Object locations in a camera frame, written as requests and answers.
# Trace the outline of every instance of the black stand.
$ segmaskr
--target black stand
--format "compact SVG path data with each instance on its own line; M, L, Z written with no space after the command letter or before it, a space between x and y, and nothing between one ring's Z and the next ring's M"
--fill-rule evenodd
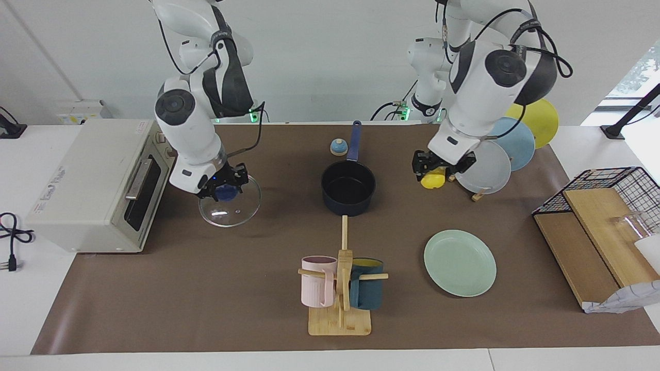
M632 120L638 113L640 113L646 106L651 103L657 96L660 95L660 84L655 85L655 88L646 94L633 108L630 108L628 111L616 124L614 125L603 125L601 130L608 139L618 139L624 140L624 136L621 135L621 129L624 126L628 125L630 120Z
M13 123L0 115L0 128L6 131L0 134L0 139L18 139L27 127L24 123Z

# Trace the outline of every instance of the blue plate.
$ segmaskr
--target blue plate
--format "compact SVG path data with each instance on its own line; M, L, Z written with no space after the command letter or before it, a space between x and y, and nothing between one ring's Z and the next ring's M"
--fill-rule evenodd
M515 125L516 121L518 120L514 118L497 120L490 135L504 134ZM534 135L524 122L521 122L511 133L495 140L495 143L499 144L509 155L512 172L524 168L534 157L536 147Z

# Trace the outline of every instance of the label sticker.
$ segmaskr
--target label sticker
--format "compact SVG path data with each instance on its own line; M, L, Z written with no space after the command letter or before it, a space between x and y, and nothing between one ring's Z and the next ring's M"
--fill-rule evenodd
M48 205L48 201L53 198L55 191L57 191L57 187L59 187L60 183L64 180L66 175L67 168L65 166L60 166L57 168L52 178L50 178L50 182L48 182L46 188L44 188L43 192L39 196L39 200L37 200L34 208L32 208L32 212L34 214L41 214L44 212L46 205Z
M35 214L41 214L46 209L46 205L48 205L48 201L37 202L37 204L32 209L32 212Z
M48 201L53 197L53 194L55 194L55 184L49 184L46 186L46 189L42 193L41 197L39 197L40 201Z
M140 121L140 123L137 124L137 128L135 129L135 134L144 133L147 126L149 126L149 122L150 121L147 121L147 120Z
M67 169L64 166L60 166L57 168L55 171L55 174L53 175L53 178L50 180L50 183L59 183L64 179L64 176L67 175Z

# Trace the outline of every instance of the window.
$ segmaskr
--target window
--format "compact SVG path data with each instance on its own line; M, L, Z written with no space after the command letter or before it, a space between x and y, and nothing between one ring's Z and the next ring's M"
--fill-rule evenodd
M638 100L658 83L660 83L660 40L651 46L651 49L605 97L603 103L607 100Z

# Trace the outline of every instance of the oven handle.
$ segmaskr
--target oven handle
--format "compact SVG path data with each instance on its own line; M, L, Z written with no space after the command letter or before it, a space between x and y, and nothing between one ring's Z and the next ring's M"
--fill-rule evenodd
M133 184L131 184L131 187L128 189L128 192L124 198L130 200L136 200L138 198L140 192L142 192L142 188L145 186L145 180L147 178L147 174L149 174L149 170L151 169L153 162L154 160L148 158L140 163L140 168L137 169L135 178L133 178Z

